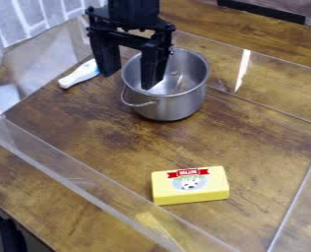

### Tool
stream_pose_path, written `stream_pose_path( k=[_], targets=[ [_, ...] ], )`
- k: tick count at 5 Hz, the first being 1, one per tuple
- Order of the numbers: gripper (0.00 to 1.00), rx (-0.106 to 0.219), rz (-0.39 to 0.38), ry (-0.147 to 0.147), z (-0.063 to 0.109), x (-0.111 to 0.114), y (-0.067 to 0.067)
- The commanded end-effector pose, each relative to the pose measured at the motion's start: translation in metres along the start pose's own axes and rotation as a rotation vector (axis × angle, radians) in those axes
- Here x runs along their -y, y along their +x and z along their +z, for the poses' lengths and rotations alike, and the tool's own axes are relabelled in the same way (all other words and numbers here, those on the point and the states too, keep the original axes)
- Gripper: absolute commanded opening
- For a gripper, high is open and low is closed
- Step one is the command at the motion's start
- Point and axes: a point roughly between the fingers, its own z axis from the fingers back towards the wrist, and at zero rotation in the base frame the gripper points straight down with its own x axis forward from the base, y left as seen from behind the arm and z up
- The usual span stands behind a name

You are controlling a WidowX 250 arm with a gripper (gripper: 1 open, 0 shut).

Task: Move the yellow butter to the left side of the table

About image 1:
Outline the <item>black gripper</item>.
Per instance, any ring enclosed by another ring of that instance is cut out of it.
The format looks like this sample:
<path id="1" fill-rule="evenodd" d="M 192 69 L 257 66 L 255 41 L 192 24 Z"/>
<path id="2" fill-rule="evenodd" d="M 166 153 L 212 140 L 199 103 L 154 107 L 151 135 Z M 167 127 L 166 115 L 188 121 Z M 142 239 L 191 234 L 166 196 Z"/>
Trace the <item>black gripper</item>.
<path id="1" fill-rule="evenodd" d="M 103 7 L 85 9 L 87 36 L 104 77 L 120 69 L 113 42 L 142 42 L 140 87 L 147 91 L 164 76 L 175 25 L 159 18 L 159 0 L 105 0 Z"/>

